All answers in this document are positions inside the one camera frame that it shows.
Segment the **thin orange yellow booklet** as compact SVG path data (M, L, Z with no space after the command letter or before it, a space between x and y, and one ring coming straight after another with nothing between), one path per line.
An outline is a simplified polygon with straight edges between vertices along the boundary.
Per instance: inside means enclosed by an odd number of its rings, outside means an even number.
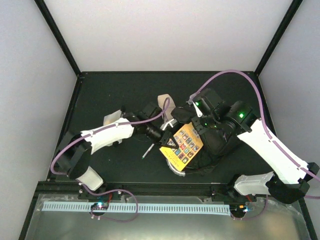
M173 136L179 137L179 148L175 151L169 149L160 152L176 171L182 172L204 144L192 123L184 124Z

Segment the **green cap marker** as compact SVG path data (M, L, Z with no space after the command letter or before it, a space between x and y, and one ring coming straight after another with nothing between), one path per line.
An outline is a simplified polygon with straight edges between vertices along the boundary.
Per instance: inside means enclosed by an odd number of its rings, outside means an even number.
M155 144L152 143L152 144L150 145L150 147L146 150L146 152L142 155L141 159L144 159L144 158L147 156L147 154L152 150L152 148L153 148L154 146L155 146Z

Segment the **black student bag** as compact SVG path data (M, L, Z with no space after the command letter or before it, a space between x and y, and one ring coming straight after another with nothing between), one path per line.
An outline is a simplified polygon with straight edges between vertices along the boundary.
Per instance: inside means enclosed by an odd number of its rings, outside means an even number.
M230 137L224 137L223 135L221 129L207 128L204 133L198 134L203 147L183 170L177 170L169 160L166 161L167 165L172 172L180 177L194 174L204 176L212 173L217 165L241 144L241 141L235 135Z

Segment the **cream fabric pencil case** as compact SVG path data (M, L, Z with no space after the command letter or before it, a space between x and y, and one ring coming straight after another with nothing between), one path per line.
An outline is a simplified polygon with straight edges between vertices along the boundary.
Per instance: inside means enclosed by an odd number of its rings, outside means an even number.
M163 114L164 122L168 122L172 120L174 117L172 116L172 111L175 109L176 104L173 98L169 94L162 94L157 96L158 106L165 110Z

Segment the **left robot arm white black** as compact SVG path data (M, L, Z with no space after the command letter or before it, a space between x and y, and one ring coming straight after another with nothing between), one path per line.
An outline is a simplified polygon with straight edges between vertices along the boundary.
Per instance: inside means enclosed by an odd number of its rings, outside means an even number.
M177 123L171 115L175 106L167 96L162 107L149 105L138 113L125 113L120 109L107 115L101 127L78 134L66 133L56 150L50 171L55 175L66 175L82 184L95 199L103 199L108 188L91 167L89 156L134 135L145 135L163 149L178 149L172 132Z

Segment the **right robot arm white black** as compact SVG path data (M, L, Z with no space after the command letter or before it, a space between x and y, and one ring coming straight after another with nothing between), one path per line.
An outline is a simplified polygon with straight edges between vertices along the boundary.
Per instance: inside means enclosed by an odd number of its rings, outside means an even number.
M230 200L238 202L246 195L270 195L291 204L306 197L308 182L316 178L320 167L290 151L248 104L237 101L229 106L210 88L195 93L188 103L196 113L192 125L210 154L226 155L244 142L272 169L258 175L235 175L227 189Z

